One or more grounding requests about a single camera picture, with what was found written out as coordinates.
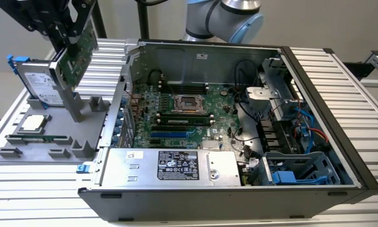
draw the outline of warning label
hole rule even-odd
[[[159,180],[198,180],[197,151],[159,151],[158,173]]]

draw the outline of blue pcie slot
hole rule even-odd
[[[153,132],[150,137],[159,138],[186,138],[186,132]]]

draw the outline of green circuit board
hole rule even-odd
[[[231,132],[239,127],[237,114],[233,114],[234,98],[230,93],[226,96],[219,94],[221,91],[227,92],[229,88],[222,85],[209,85],[209,90],[205,95],[198,95],[202,99],[202,110],[205,113],[214,115],[215,121],[210,126],[185,126],[186,138],[154,138],[150,136],[151,127],[157,126],[155,114],[171,114],[174,109],[175,96],[185,94],[161,94],[157,87],[146,84],[137,84],[134,96],[141,94],[138,100],[138,108],[135,112],[135,133],[134,147],[135,148],[201,148],[203,140],[219,140],[221,150],[239,149],[239,144],[231,144],[231,138],[227,136],[227,128]],[[158,140],[159,143],[153,144],[151,140]]]
[[[59,68],[63,72],[63,80],[70,87],[78,85],[79,80],[86,71],[90,63],[93,50],[97,47],[97,41],[94,36],[94,29],[91,23],[86,25],[81,37],[75,43],[78,51],[75,56],[70,56],[66,52],[59,60]]]

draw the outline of sticker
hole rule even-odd
[[[209,57],[209,55],[207,55],[207,54],[203,54],[203,53],[198,53],[198,54],[195,55],[195,59],[201,59],[201,60],[207,60],[207,57]]]
[[[159,180],[198,180],[197,151],[158,151]]]
[[[130,150],[126,152],[126,159],[142,158],[142,157],[143,157],[142,150]]]
[[[62,105],[58,91],[53,89],[53,86],[55,86],[55,84],[51,80],[51,77],[45,73],[32,72],[26,72],[25,77],[28,79],[33,92],[38,97],[38,100],[47,105]]]
[[[185,121],[185,120],[167,120],[167,123],[189,123],[189,121]]]

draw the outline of gray robotic arm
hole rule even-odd
[[[185,41],[249,43],[257,35],[263,15],[259,0],[187,0]]]

